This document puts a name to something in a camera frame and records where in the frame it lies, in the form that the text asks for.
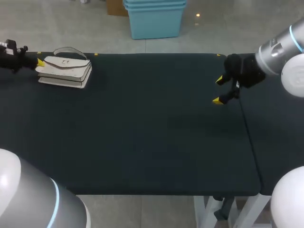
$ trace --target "bag flap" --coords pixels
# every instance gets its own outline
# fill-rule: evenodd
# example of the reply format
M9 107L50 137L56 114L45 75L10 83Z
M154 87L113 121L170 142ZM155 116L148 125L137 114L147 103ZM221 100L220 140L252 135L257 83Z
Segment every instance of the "bag flap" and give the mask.
M55 67L62 67L62 68L84 67L90 63L90 60L62 58L56 56L48 56L44 59L44 61L54 65Z

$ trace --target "white robot body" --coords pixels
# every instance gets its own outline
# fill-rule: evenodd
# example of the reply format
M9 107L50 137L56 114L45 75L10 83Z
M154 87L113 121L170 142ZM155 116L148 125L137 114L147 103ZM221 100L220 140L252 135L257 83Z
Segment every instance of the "white robot body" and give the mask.
M90 228L80 198L15 154L0 149L0 227Z
M281 73L284 88L292 95L304 97L304 54L291 58Z
M278 228L304 227L304 167L287 173L276 184L271 213Z

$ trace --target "table leg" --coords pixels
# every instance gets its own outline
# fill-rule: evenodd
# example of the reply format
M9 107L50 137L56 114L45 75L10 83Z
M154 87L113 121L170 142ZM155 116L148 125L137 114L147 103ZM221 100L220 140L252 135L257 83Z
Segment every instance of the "table leg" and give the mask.
M252 228L270 198L261 194L249 197L233 228Z
M203 216L206 213L204 196L193 196L196 228L200 228Z
M203 196L194 197L195 216L197 228L214 228L217 222L214 212L222 207L223 202L217 201L213 196L209 196L207 206Z

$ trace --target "bag handle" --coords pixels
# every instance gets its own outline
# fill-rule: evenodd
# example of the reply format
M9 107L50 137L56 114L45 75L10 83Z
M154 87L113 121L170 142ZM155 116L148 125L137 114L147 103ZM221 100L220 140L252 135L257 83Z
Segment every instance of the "bag handle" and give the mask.
M81 55L82 57L84 57L87 60L87 57L84 53L82 53L81 51L79 51L73 47L61 47L61 48L56 49L53 53L54 53L54 55L57 55L58 53L61 53L61 52L73 52L73 53Z

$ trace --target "white table leg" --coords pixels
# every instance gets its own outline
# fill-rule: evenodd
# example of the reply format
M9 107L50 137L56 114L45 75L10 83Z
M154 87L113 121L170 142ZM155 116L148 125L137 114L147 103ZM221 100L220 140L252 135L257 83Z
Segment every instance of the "white table leg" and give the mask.
M249 197L233 228L252 228L270 198L261 194Z
M228 217L228 227L229 228L233 228L235 222L238 219L238 216L239 216L239 211L238 211L238 207L237 207L237 202L236 202L236 199L234 199L231 209L230 209L229 217Z
M204 196L193 196L196 228L200 228L203 216L206 213Z
M203 215L202 221L198 228L214 228L216 222L218 221L214 216L214 212L220 209L222 205L223 201L217 201L213 198L213 196L209 196L205 214Z

